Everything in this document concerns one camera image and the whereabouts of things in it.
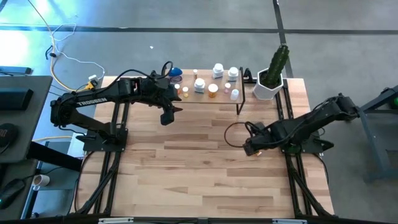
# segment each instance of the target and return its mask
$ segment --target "butcher block tabletop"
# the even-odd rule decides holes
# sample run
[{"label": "butcher block tabletop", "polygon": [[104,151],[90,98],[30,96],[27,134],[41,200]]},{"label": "butcher block tabletop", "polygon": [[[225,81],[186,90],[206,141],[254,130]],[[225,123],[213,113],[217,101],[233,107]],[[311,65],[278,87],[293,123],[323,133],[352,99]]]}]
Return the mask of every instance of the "butcher block tabletop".
[{"label": "butcher block tabletop", "polygon": [[[114,79],[104,77],[103,87]],[[294,116],[309,112],[304,80],[291,78],[288,84]],[[160,124],[162,109],[131,105],[127,146],[121,157],[111,215],[294,217],[285,157],[279,148],[248,157],[243,149],[224,141],[224,131],[233,122],[262,121],[267,125],[278,120],[275,100],[257,101],[253,87],[245,84],[246,104],[240,115],[236,115],[235,105],[174,103],[183,111],[175,113],[175,121],[167,126]],[[97,105],[94,118],[110,122],[113,108],[114,103]],[[120,121],[123,105],[119,112]],[[248,137],[240,124],[227,134],[231,144],[242,145]],[[103,157],[104,152],[95,152],[86,162],[78,188],[78,208],[98,185]],[[333,213],[322,163],[311,154],[303,154],[302,159],[308,188],[326,211]],[[297,193],[304,213],[301,190]],[[108,187],[101,210],[107,195]]]}]

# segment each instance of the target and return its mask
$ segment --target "computer mouse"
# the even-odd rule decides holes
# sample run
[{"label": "computer mouse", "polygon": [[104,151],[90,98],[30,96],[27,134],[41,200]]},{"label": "computer mouse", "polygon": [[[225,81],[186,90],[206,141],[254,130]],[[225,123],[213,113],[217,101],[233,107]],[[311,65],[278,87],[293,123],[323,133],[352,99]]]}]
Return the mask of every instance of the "computer mouse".
[{"label": "computer mouse", "polygon": [[10,206],[24,187],[25,182],[22,179],[14,179],[0,189],[0,209]]}]

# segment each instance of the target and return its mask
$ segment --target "white cup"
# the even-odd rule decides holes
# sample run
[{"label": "white cup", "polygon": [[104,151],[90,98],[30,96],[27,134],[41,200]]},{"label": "white cup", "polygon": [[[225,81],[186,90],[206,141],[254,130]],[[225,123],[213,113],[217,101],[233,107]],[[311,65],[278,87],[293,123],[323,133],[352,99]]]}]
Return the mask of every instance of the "white cup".
[{"label": "white cup", "polygon": [[33,190],[39,190],[40,187],[44,187],[50,182],[50,177],[47,175],[36,175],[33,177],[32,186]]}]

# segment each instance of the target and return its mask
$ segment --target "yellow cable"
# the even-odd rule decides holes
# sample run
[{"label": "yellow cable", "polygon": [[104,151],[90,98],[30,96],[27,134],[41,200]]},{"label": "yellow cable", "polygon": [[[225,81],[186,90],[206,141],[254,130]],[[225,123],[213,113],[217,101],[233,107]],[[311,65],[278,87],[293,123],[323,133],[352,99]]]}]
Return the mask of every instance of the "yellow cable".
[{"label": "yellow cable", "polygon": [[[55,54],[55,38],[54,38],[54,35],[53,35],[52,32],[51,32],[50,26],[47,24],[47,22],[45,21],[45,19],[43,18],[43,16],[39,13],[39,11],[36,9],[36,7],[33,5],[33,3],[32,3],[30,0],[27,0],[27,1],[29,1],[30,5],[32,5],[32,7],[36,10],[36,12],[38,13],[38,15],[42,18],[42,20],[44,21],[45,25],[47,26],[47,29],[49,30],[50,35],[51,35],[51,41],[52,41],[52,45],[53,45],[52,53]],[[56,76],[55,73],[54,73],[54,61],[53,61],[53,60],[54,60],[54,58],[51,57],[50,71],[51,71],[51,75],[53,76],[53,78],[55,79],[55,81],[57,81],[62,87],[64,87],[65,89],[67,89],[67,90],[69,90],[69,91],[76,91],[76,90],[74,90],[74,89],[71,89],[71,88],[67,87],[65,84],[63,84],[63,83],[57,78],[57,76]]]},{"label": "yellow cable", "polygon": [[72,138],[72,136],[52,136],[52,137],[44,137],[40,139],[33,139],[32,141],[37,142],[37,141],[44,141],[48,139],[60,139],[60,138]]}]

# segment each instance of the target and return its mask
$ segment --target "blue object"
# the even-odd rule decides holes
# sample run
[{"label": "blue object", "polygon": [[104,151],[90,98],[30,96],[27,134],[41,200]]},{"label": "blue object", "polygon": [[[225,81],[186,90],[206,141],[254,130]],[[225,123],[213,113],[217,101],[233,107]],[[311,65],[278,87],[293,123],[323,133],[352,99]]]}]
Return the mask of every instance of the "blue object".
[{"label": "blue object", "polygon": [[177,68],[177,67],[172,68],[172,70],[170,71],[169,76],[170,77],[174,77],[174,76],[178,76],[178,75],[182,75],[182,70]]}]

